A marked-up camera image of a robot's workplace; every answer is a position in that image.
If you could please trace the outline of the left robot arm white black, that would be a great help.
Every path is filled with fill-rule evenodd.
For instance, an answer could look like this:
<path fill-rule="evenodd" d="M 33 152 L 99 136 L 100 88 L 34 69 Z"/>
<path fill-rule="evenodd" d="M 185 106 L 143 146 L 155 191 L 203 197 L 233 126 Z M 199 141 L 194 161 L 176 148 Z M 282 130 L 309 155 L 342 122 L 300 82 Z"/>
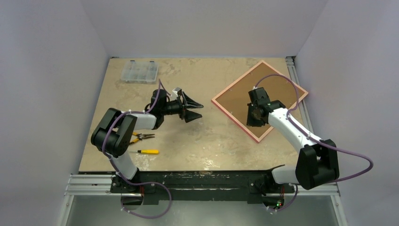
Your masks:
<path fill-rule="evenodd" d="M 159 88 L 153 91 L 150 103 L 141 112 L 109 108 L 92 133 L 90 142 L 107 157 L 116 177 L 122 179 L 122 187 L 133 193 L 144 185 L 140 170 L 128 153 L 134 131 L 158 129 L 167 115 L 177 115 L 189 123 L 202 118 L 195 109 L 203 107 L 181 88 L 175 88 L 171 94 Z"/>

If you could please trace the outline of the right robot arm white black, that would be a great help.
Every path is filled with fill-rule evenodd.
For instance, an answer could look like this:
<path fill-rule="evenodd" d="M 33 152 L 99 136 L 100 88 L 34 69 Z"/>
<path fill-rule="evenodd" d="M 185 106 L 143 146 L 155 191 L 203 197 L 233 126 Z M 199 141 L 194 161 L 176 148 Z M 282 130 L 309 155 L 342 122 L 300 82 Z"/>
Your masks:
<path fill-rule="evenodd" d="M 298 151 L 296 166 L 279 166 L 264 179 L 265 188 L 277 191 L 282 184 L 297 184 L 306 190 L 332 182 L 339 178 L 338 156 L 335 143 L 322 140 L 312 134 L 279 101 L 271 101 L 264 88 L 249 91 L 247 125 L 261 127 L 270 125 Z"/>

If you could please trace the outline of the pink photo frame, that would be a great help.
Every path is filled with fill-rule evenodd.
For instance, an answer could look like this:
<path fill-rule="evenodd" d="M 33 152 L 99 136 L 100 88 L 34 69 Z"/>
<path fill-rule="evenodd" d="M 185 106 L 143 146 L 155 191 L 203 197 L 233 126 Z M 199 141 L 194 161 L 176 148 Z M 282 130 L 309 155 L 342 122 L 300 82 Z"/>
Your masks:
<path fill-rule="evenodd" d="M 260 143 L 273 129 L 270 125 L 250 127 L 247 125 L 248 104 L 251 103 L 249 91 L 257 84 L 263 87 L 271 101 L 279 100 L 288 109 L 294 108 L 296 101 L 302 101 L 308 91 L 298 84 L 291 84 L 287 79 L 276 76 L 280 71 L 261 60 L 242 76 L 228 85 L 211 102 L 229 119 L 240 127 L 255 142 Z"/>

